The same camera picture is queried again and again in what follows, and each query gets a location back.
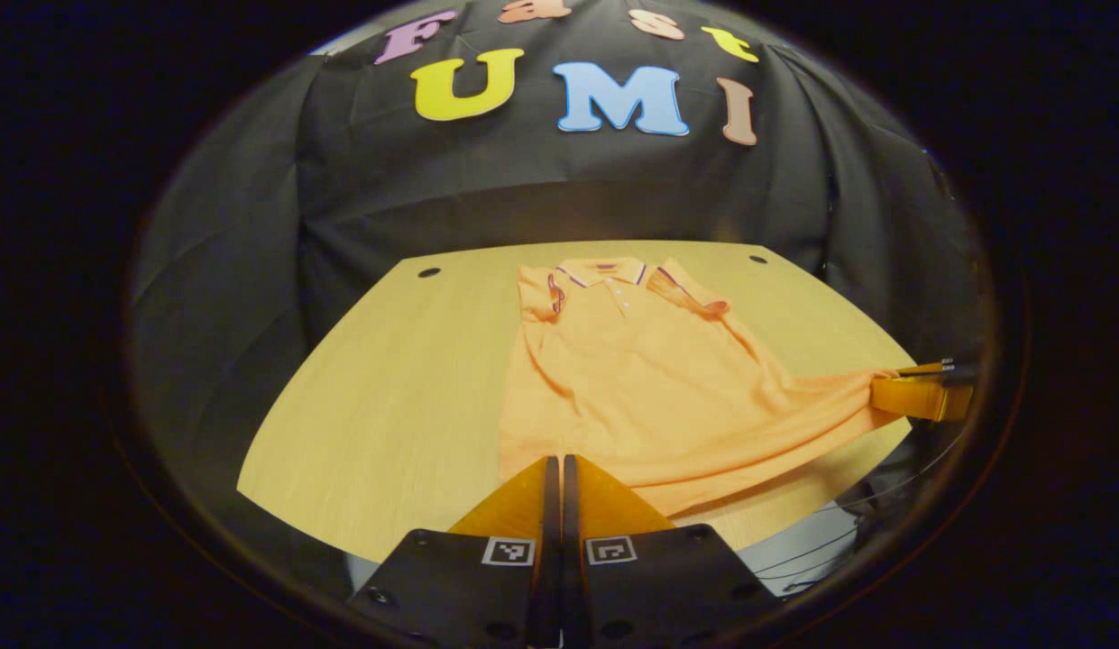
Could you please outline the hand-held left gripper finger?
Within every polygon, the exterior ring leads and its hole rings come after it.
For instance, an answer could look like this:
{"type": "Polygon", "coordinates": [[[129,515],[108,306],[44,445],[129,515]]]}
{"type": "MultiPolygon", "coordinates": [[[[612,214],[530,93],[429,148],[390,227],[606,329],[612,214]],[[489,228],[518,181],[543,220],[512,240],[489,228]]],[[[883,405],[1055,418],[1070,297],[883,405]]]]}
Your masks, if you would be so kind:
{"type": "Polygon", "coordinates": [[[781,601],[708,525],[675,525],[584,457],[563,461],[564,649],[733,649],[781,601]]]}
{"type": "Polygon", "coordinates": [[[560,461],[521,470],[444,532],[411,530],[349,600],[416,649],[556,645],[560,461]]]}

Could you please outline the orange T-shirt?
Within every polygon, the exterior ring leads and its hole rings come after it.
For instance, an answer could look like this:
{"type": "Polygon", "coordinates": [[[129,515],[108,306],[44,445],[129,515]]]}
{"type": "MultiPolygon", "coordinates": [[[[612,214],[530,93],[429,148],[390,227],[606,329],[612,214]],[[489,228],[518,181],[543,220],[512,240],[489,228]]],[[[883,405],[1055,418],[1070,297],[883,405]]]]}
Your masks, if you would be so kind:
{"type": "Polygon", "coordinates": [[[657,512],[764,485],[888,425],[888,369],[797,375],[676,258],[521,266],[498,476],[576,453],[657,512]]]}

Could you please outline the black backdrop cloth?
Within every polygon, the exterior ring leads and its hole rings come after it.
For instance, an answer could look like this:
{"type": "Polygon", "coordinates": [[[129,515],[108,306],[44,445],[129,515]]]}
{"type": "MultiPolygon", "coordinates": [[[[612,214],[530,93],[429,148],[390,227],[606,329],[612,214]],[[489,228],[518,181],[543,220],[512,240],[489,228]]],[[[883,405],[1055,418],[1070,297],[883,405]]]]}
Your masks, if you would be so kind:
{"type": "Polygon", "coordinates": [[[693,0],[455,11],[382,62],[307,55],[214,123],[151,211],[129,299],[140,415],[236,467],[291,371],[399,261],[564,239],[765,246],[916,361],[982,341],[955,185],[874,90],[693,0]]]}

